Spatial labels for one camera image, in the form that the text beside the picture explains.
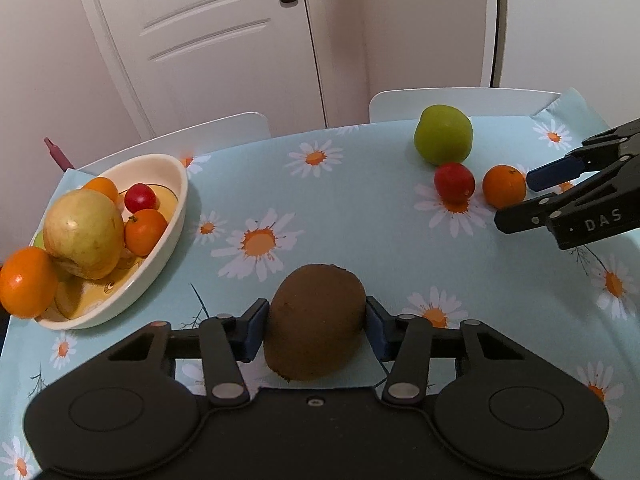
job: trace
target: red cherry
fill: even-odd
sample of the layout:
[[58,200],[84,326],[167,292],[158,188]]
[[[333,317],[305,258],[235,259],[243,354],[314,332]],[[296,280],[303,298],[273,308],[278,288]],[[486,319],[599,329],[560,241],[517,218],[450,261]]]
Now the red cherry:
[[440,197],[446,202],[466,202],[476,190],[473,174],[458,162],[443,164],[433,176]]
[[124,206],[132,213],[158,208],[158,197],[147,184],[134,184],[124,195]]

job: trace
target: screw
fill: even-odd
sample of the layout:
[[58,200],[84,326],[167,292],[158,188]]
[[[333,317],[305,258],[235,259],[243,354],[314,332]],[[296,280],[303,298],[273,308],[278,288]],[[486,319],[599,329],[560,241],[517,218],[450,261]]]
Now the screw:
[[238,383],[216,384],[211,393],[219,399],[237,399],[244,393],[244,388]]
[[388,392],[396,399],[413,399],[420,393],[420,388],[411,383],[396,383],[389,386]]

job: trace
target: white oval bowl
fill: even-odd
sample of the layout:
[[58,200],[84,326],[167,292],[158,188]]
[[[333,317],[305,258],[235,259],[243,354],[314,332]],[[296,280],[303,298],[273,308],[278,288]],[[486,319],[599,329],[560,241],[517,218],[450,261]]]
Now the white oval bowl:
[[[138,182],[169,188],[178,198],[174,215],[149,256],[112,296],[76,319],[65,318],[53,304],[42,316],[35,319],[45,328],[51,330],[89,328],[117,316],[131,306],[153,283],[174,252],[182,233],[189,181],[186,169],[177,158],[160,154],[137,156],[108,169],[102,176],[113,180],[119,191],[129,189]],[[126,209],[122,213],[125,220],[129,215]]]

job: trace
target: fruit bowl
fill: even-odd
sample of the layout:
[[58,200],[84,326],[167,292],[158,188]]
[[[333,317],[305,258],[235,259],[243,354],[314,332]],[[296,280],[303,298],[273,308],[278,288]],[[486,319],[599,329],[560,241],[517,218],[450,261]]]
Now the fruit bowl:
[[[143,182],[158,196],[158,210],[168,226],[149,256],[139,258],[123,254],[116,269],[101,280],[83,280],[71,276],[60,282],[56,300],[35,320],[51,330],[89,328],[117,316],[156,279],[180,238],[186,211],[188,180],[180,161],[169,155],[142,155],[126,160],[105,171],[113,181],[120,197],[133,184]],[[126,222],[130,212],[120,200],[122,218]]]

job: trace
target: wall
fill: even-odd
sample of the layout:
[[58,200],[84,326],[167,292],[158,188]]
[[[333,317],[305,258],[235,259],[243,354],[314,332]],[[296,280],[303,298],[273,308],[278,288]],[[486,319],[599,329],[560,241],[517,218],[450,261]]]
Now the wall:
[[307,7],[329,126],[368,122],[369,101],[383,90],[480,85],[486,0],[307,0]]
[[140,142],[80,0],[0,0],[0,260],[28,244],[62,172]]
[[486,0],[363,0],[369,94],[479,86]]
[[369,122],[362,0],[306,0],[327,126]]
[[611,126],[640,116],[640,0],[507,0],[500,86],[576,88]]

